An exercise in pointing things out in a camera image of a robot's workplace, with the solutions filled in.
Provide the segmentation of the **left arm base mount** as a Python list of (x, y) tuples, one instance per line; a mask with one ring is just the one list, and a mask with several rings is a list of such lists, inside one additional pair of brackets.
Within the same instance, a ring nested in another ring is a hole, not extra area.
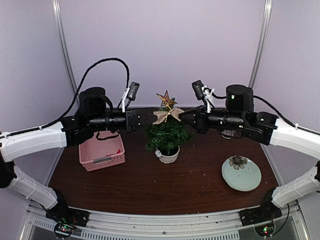
[(45, 217), (56, 222), (53, 233), (60, 239), (66, 239), (70, 237), (78, 227), (86, 227), (89, 221), (90, 213), (86, 210), (80, 210), (75, 208), (52, 208), (46, 209)]

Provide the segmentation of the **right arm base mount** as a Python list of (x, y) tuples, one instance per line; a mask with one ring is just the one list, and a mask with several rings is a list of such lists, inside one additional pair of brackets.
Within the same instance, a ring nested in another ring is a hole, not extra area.
[(282, 211), (271, 207), (246, 208), (238, 212), (241, 224), (253, 226), (255, 233), (262, 238), (270, 238), (276, 232), (274, 220), (281, 217)]

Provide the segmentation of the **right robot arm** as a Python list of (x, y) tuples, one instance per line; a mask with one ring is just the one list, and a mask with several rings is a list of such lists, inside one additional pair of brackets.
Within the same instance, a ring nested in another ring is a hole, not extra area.
[[(253, 89), (240, 84), (226, 87), (224, 109), (214, 107), (217, 95), (201, 80), (193, 82), (192, 88), (203, 105), (179, 114), (179, 117), (199, 134), (209, 129), (220, 132), (235, 131), (241, 137), (263, 145), (285, 147), (300, 153), (320, 157), (320, 133), (292, 123), (279, 111), (275, 114), (254, 111), (256, 95)], [(320, 190), (320, 165), (317, 163), (307, 173), (293, 181), (269, 190), (256, 210), (259, 220), (268, 220), (275, 212), (292, 201)]]

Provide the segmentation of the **burlap bow ornament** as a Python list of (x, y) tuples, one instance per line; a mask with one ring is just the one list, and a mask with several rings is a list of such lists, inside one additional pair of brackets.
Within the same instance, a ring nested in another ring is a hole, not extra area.
[(166, 123), (168, 120), (168, 117), (173, 117), (175, 120), (180, 122), (181, 119), (179, 118), (179, 115), (184, 112), (185, 112), (184, 110), (177, 108), (177, 107), (174, 107), (169, 111), (154, 111), (153, 115), (157, 117), (157, 120), (154, 121), (152, 124), (159, 125), (163, 122)]

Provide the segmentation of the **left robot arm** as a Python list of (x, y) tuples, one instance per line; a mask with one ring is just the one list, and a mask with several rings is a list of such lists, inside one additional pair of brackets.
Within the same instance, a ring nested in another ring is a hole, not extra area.
[[(139, 116), (129, 105), (136, 99), (139, 87), (139, 83), (127, 81), (117, 107), (102, 87), (77, 89), (68, 109), (56, 120), (24, 130), (3, 132), (0, 135), (0, 187), (37, 202), (45, 210), (52, 211), (61, 222), (69, 221), (72, 211), (63, 194), (25, 174), (15, 165), (15, 159), (49, 149), (78, 146), (105, 130), (136, 131), (140, 125)], [(75, 115), (69, 116), (76, 100), (79, 100), (79, 108)]]

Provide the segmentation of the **gold star ornament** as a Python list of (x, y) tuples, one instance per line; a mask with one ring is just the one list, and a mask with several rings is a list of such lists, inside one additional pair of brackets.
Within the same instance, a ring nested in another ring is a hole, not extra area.
[(164, 95), (161, 95), (159, 93), (156, 93), (156, 95), (160, 98), (161, 100), (161, 104), (160, 107), (167, 109), (167, 110), (171, 110), (176, 104), (177, 102), (175, 101), (175, 98), (170, 98), (168, 91), (165, 91)]

